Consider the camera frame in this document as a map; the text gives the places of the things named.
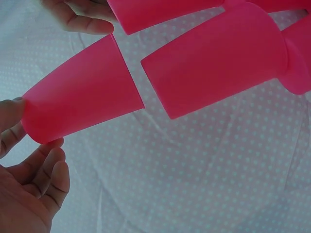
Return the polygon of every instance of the polka dot fabric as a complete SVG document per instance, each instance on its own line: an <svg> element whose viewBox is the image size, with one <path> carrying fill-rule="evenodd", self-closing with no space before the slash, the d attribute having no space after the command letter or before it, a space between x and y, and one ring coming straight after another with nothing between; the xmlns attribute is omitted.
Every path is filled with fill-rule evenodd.
<svg viewBox="0 0 311 233"><path fill-rule="evenodd" d="M140 65L222 11L131 36L116 26L146 109L66 138L71 191L53 233L311 232L308 95L292 95L272 80L171 121ZM271 14L281 29L305 15ZM101 38L61 31L28 1L1 2L0 22L1 99L22 95ZM17 163L35 147L26 138L1 162Z"/></svg>

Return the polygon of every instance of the hand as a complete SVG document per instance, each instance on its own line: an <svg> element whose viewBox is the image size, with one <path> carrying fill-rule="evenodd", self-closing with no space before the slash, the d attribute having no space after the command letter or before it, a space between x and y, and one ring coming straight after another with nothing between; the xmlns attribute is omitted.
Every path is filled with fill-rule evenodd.
<svg viewBox="0 0 311 233"><path fill-rule="evenodd" d="M70 32L109 34L117 21L106 0L34 0Z"/></svg>
<svg viewBox="0 0 311 233"><path fill-rule="evenodd" d="M0 102L0 158L25 131L23 100ZM64 140L40 145L19 165L0 165L0 232L49 233L52 219L69 192L69 170L60 149Z"/></svg>

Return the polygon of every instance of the fingernail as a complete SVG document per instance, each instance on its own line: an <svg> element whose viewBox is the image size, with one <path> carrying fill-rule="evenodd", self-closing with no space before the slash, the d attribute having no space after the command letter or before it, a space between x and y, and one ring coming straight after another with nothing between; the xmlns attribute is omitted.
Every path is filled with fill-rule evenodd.
<svg viewBox="0 0 311 233"><path fill-rule="evenodd" d="M19 101L21 101L21 100L23 100L22 97L17 97L17 98L15 98L15 99L13 99L13 101L16 101L16 102L19 102Z"/></svg>

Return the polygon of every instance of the pink plastic cup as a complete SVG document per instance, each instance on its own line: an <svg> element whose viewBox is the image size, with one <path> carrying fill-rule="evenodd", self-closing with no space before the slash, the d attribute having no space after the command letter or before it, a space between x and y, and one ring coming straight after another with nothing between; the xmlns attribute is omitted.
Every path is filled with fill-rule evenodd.
<svg viewBox="0 0 311 233"><path fill-rule="evenodd" d="M267 12L306 9L311 7L310 0L225 0L223 7L229 9L246 1L258 5Z"/></svg>
<svg viewBox="0 0 311 233"><path fill-rule="evenodd" d="M289 66L279 80L296 95L311 91L311 15L285 29Z"/></svg>
<svg viewBox="0 0 311 233"><path fill-rule="evenodd" d="M38 143L144 107L112 35L66 61L23 97L22 125Z"/></svg>
<svg viewBox="0 0 311 233"><path fill-rule="evenodd" d="M243 3L141 63L174 119L284 74L287 61L284 39L271 17Z"/></svg>
<svg viewBox="0 0 311 233"><path fill-rule="evenodd" d="M107 1L128 35L179 16L221 6L224 2L224 0Z"/></svg>

